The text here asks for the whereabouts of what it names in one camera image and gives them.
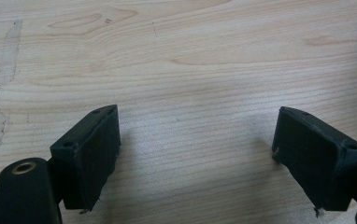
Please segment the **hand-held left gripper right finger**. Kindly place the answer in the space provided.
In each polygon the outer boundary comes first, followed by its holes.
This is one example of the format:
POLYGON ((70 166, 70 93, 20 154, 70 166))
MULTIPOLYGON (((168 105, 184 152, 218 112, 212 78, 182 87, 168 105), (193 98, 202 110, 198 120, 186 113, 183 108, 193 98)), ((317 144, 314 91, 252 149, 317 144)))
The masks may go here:
POLYGON ((345 211, 357 202, 357 141, 331 125, 283 106, 272 151, 316 208, 345 211))

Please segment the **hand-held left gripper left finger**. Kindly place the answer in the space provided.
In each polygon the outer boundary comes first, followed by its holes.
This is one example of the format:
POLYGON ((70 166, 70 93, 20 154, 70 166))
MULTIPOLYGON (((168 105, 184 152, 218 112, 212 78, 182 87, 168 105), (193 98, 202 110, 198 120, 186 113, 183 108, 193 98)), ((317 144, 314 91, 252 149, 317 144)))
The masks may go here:
POLYGON ((95 109, 50 147, 55 198, 70 210, 91 210, 115 170, 121 136, 118 107, 95 109))

